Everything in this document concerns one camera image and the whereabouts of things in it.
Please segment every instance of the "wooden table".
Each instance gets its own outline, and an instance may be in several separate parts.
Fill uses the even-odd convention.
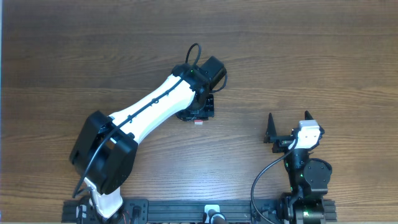
[[[228,70],[203,126],[171,117],[139,146],[124,196],[248,200],[309,110],[313,157],[333,166],[340,221],[398,220],[398,3],[385,1],[4,0],[2,221],[59,222],[79,176],[69,153],[89,114],[134,104],[194,42]],[[289,191],[283,164],[257,198]]]

